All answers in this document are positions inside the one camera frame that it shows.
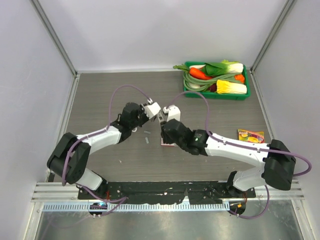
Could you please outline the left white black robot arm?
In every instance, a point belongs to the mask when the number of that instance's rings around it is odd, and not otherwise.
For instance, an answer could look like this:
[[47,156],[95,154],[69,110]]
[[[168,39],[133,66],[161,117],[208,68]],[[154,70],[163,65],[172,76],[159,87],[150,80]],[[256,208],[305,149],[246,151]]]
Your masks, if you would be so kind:
[[65,133],[49,157],[47,167],[67,183],[82,186],[93,198],[106,199],[107,181],[87,168],[90,154],[125,141],[133,130],[142,127],[160,110],[156,102],[129,102],[109,127],[81,135]]

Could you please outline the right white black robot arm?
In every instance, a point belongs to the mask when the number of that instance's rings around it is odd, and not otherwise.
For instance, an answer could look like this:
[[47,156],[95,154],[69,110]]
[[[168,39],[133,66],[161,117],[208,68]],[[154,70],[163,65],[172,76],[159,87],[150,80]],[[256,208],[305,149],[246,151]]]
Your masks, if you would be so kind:
[[264,185],[291,189],[296,159],[279,140],[270,144],[242,142],[202,129],[191,130],[176,119],[161,124],[161,136],[166,144],[176,144],[191,155],[224,157],[252,165],[251,169],[230,173],[225,186],[230,197]]

